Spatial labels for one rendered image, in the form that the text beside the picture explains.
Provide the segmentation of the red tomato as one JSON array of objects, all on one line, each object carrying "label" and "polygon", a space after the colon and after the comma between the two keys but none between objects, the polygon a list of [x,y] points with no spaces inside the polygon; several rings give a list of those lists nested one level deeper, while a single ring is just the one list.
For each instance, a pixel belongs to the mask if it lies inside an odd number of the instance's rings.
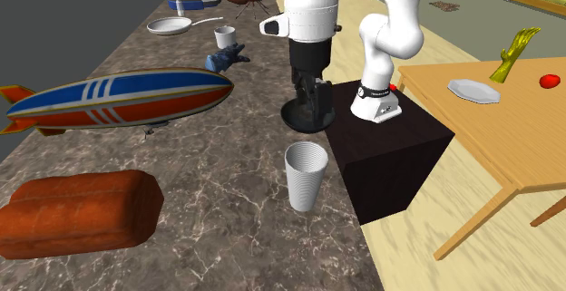
[{"label": "red tomato", "polygon": [[545,74],[539,80],[539,85],[544,89],[552,89],[561,83],[561,77],[557,74]]}]

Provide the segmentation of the black bowl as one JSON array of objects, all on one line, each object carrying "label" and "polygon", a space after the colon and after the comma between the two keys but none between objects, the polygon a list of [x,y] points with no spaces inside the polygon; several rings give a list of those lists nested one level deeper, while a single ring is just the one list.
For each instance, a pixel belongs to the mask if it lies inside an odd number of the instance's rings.
[{"label": "black bowl", "polygon": [[280,115],[287,126],[294,131],[312,134],[326,129],[334,121],[336,112],[331,109],[330,113],[324,114],[321,120],[316,120],[312,117],[309,102],[299,104],[298,99],[293,99],[282,106]]}]

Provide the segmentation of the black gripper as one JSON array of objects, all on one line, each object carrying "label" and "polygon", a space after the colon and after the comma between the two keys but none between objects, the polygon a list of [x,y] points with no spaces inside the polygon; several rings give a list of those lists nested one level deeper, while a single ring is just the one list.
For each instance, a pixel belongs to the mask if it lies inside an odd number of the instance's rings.
[{"label": "black gripper", "polygon": [[322,72],[330,64],[331,44],[331,38],[316,43],[289,40],[289,61],[296,90],[295,106],[300,111],[314,114],[316,105],[319,119],[332,111],[332,83],[321,80]]}]

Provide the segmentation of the blue glove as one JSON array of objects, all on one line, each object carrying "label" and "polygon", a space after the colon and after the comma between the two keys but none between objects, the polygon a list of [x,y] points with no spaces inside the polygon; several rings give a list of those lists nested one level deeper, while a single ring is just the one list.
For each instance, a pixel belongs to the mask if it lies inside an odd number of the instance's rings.
[{"label": "blue glove", "polygon": [[244,44],[234,43],[217,51],[213,55],[208,55],[205,68],[209,71],[220,73],[226,72],[234,63],[248,63],[250,59],[239,53],[245,48]]}]

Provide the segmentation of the white ribbed cup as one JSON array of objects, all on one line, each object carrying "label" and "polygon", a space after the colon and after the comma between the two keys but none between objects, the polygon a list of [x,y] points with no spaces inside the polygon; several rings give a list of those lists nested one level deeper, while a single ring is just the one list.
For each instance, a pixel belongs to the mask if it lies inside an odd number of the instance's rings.
[{"label": "white ribbed cup", "polygon": [[293,209],[307,212],[314,207],[327,164],[326,150],[315,142],[299,141],[286,149],[288,198]]}]

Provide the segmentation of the dark robot stand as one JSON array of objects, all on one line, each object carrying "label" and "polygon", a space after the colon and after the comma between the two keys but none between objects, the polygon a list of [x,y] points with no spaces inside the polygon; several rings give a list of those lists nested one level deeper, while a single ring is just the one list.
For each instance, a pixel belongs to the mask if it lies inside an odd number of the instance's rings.
[{"label": "dark robot stand", "polygon": [[408,208],[454,137],[402,92],[402,113],[382,123],[357,118],[351,111],[358,81],[332,88],[336,118],[325,129],[360,224]]}]

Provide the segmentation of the white frying pan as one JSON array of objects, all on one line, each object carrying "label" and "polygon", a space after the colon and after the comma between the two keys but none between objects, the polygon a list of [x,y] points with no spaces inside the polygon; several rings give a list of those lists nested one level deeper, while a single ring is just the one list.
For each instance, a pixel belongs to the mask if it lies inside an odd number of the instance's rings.
[{"label": "white frying pan", "polygon": [[172,17],[164,17],[151,21],[146,25],[146,28],[152,34],[168,36],[175,34],[183,34],[187,32],[195,24],[201,24],[216,20],[222,20],[222,17],[213,17],[213,18],[208,18],[197,22],[193,22],[188,17],[172,16]]}]

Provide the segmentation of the brown bread loaf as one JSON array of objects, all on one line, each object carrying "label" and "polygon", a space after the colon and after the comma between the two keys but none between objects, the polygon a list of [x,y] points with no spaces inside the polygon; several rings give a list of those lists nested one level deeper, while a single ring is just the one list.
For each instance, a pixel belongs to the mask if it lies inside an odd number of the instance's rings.
[{"label": "brown bread loaf", "polygon": [[0,256],[135,247],[155,232],[163,201],[155,177],[141,170],[27,181],[0,208]]}]

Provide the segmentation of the yellow hand figure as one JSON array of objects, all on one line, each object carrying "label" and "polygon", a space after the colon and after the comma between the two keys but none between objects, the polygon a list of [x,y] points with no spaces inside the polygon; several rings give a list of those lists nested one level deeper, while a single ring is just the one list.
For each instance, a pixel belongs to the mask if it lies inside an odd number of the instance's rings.
[{"label": "yellow hand figure", "polygon": [[504,83],[514,63],[517,61],[530,40],[540,32],[540,27],[523,28],[513,38],[510,47],[501,51],[502,63],[490,75],[490,80]]}]

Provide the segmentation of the white plate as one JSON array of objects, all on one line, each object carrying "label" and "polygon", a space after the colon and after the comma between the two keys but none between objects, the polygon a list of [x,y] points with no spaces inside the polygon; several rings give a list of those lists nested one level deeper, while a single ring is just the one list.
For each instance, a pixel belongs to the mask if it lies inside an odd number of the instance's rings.
[{"label": "white plate", "polygon": [[451,80],[447,88],[456,96],[470,102],[490,104],[498,103],[501,100],[501,94],[494,88],[469,79]]}]

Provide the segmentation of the wooden table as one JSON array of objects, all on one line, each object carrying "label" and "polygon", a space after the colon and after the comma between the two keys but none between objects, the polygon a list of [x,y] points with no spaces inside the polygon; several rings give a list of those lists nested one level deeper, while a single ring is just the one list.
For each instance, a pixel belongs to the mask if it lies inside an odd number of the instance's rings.
[{"label": "wooden table", "polygon": [[[566,189],[566,57],[520,59],[504,83],[489,78],[498,62],[399,67],[398,88],[408,88],[449,127],[497,180],[500,190],[434,252],[441,260],[519,194]],[[561,83],[544,89],[545,74]],[[463,100],[447,88],[453,79],[482,82],[501,94],[496,104]]]}]

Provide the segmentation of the brown floor mat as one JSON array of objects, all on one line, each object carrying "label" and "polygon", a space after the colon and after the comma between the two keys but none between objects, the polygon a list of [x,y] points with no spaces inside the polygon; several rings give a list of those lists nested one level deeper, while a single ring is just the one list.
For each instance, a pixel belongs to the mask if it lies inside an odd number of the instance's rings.
[{"label": "brown floor mat", "polygon": [[446,3],[443,1],[430,2],[430,5],[439,8],[444,12],[457,11],[460,7],[458,4]]}]

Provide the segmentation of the blue red toy airship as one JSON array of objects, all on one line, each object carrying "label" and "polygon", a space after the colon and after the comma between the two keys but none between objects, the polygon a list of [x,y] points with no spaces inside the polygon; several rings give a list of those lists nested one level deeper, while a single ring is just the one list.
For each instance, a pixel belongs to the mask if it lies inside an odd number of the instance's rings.
[{"label": "blue red toy airship", "polygon": [[115,73],[33,92],[20,85],[0,87],[11,107],[2,134],[30,128],[44,136],[68,130],[146,125],[205,112],[223,102],[234,84],[227,77],[193,67],[152,68]]}]

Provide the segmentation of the white mug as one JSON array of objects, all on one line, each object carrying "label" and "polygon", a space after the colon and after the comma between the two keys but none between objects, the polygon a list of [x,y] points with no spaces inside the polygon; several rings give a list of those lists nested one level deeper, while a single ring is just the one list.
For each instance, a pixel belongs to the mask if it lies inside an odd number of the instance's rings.
[{"label": "white mug", "polygon": [[217,27],[214,30],[214,34],[219,49],[224,49],[237,42],[236,30],[232,26],[224,25]]}]

